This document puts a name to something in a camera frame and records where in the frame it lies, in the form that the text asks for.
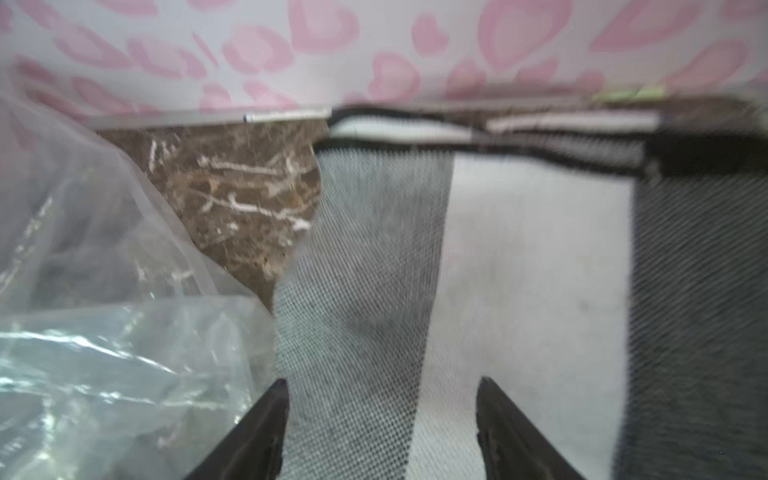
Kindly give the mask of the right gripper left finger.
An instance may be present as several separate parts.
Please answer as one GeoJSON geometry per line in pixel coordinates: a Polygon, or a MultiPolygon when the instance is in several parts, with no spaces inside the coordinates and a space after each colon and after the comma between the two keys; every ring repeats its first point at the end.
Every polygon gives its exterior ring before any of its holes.
{"type": "Polygon", "coordinates": [[[286,379],[277,379],[186,480],[275,480],[283,464],[290,412],[286,379]]]}

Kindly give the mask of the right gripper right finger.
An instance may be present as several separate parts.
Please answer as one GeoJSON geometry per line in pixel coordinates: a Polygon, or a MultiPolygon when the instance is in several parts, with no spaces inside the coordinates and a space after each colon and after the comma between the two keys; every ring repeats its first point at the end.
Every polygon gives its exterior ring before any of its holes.
{"type": "Polygon", "coordinates": [[[476,393],[477,442],[488,480],[577,480],[582,475],[490,377],[476,393]]]}

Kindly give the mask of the clear plastic vacuum bag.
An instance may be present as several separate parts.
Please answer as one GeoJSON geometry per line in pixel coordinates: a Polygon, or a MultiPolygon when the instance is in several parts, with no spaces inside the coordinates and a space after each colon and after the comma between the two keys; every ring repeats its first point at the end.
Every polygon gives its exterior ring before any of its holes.
{"type": "Polygon", "coordinates": [[[1,475],[182,479],[268,385],[272,319],[118,147],[1,75],[1,475]]]}

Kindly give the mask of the grey plaid blanket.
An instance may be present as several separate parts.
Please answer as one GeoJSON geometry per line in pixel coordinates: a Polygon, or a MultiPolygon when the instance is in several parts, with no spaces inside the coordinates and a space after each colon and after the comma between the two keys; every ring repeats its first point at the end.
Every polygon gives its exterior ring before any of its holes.
{"type": "Polygon", "coordinates": [[[767,135],[354,108],[275,290],[285,479],[487,479],[492,378],[582,479],[767,475],[767,135]]]}

